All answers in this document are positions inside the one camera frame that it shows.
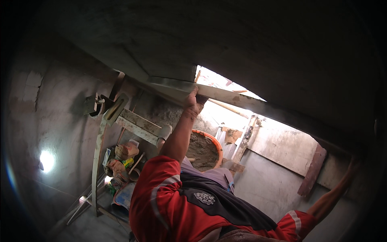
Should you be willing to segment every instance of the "wooden board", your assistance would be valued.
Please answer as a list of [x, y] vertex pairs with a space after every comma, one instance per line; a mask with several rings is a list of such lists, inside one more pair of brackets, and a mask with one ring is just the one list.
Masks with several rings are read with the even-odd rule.
[[156, 136], [159, 134], [159, 130], [161, 129], [160, 126], [125, 108], [122, 110], [120, 116]]
[[307, 175], [305, 176], [300, 188], [298, 189], [298, 195], [307, 196], [310, 193], [317, 180], [317, 177], [320, 174], [322, 164], [326, 157], [327, 151], [323, 147], [321, 147], [320, 144], [317, 144], [316, 151], [313, 156], [313, 160], [309, 166]]
[[289, 126], [260, 127], [248, 148], [302, 176], [307, 174], [317, 141]]
[[123, 118], [122, 116], [119, 116], [116, 120], [116, 123], [127, 129], [129, 132], [132, 132], [133, 134], [139, 136], [140, 138], [144, 139], [145, 141], [148, 141], [149, 143], [156, 145], [157, 144], [157, 135], [152, 134], [146, 129], [143, 129], [142, 127], [135, 125], [131, 121]]
[[170, 96], [175, 96], [176, 91], [179, 93], [183, 92], [187, 95], [196, 85], [199, 86], [198, 94], [200, 95], [248, 109], [254, 113], [282, 122], [310, 134], [317, 139], [321, 139], [329, 145], [349, 154], [363, 154], [366, 150], [364, 145], [353, 141], [353, 139], [350, 139], [346, 134], [339, 130], [329, 127], [307, 115], [283, 108], [273, 103], [267, 103], [219, 88], [163, 77], [152, 76], [149, 78], [148, 84], [154, 89], [164, 88], [163, 93]]

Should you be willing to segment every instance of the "wooden post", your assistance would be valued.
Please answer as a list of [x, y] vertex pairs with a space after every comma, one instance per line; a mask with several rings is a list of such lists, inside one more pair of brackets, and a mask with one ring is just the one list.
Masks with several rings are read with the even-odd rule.
[[92, 169], [92, 175], [91, 175], [91, 200], [92, 200], [92, 206], [94, 210], [94, 214], [98, 217], [101, 215], [101, 213], [98, 211], [97, 208], [97, 179], [98, 179], [98, 169], [100, 165], [101, 160], [101, 154], [102, 154], [102, 146], [103, 146], [103, 139], [105, 138], [105, 131], [106, 131], [106, 119], [102, 117], [101, 124], [99, 126], [99, 131], [97, 135], [97, 141], [96, 141], [96, 148], [94, 150], [94, 160], [93, 160], [93, 169]]
[[309, 166], [308, 172], [305, 175], [304, 180], [301, 183], [301, 186], [298, 190], [298, 195], [307, 196], [313, 188], [314, 183], [319, 176], [322, 164], [327, 157], [327, 151], [321, 147], [320, 144], [317, 144], [316, 152], [313, 156], [312, 163]]
[[248, 122], [248, 126], [246, 127], [245, 134], [243, 135], [243, 139], [236, 150], [236, 153], [233, 158], [233, 162], [239, 163], [242, 159], [243, 154], [245, 153], [245, 150], [247, 148], [247, 144], [250, 141], [250, 138], [253, 134], [253, 129], [255, 125], [257, 124], [258, 116], [256, 114], [251, 116], [251, 119]]

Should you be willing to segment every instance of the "wet cement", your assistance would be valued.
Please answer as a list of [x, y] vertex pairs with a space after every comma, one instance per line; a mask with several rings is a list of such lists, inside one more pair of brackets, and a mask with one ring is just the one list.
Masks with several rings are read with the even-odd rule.
[[192, 166], [204, 172], [216, 165], [219, 154], [215, 144], [209, 138], [192, 132], [186, 156], [188, 158], [196, 158], [192, 162]]

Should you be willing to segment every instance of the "hand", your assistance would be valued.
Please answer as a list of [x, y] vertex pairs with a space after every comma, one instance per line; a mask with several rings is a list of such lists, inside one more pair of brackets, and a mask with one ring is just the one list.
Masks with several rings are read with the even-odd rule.
[[189, 110], [195, 117], [203, 110], [205, 102], [208, 98], [197, 95], [199, 87], [195, 86], [190, 94], [185, 98], [184, 110]]
[[357, 173], [357, 171], [360, 168], [360, 165], [361, 165], [361, 159], [359, 157], [352, 156], [351, 157], [351, 162], [350, 162], [350, 164], [348, 166], [348, 172], [351, 173], [351, 174]]

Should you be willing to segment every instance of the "wooden stick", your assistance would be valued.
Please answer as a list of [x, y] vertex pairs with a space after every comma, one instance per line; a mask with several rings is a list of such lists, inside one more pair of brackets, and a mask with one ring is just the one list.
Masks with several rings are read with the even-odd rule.
[[129, 175], [132, 173], [133, 169], [136, 167], [136, 165], [140, 162], [140, 160], [142, 159], [142, 157], [145, 155], [145, 152], [141, 154], [140, 158], [137, 160], [136, 164], [134, 164], [134, 166], [130, 169], [129, 171]]

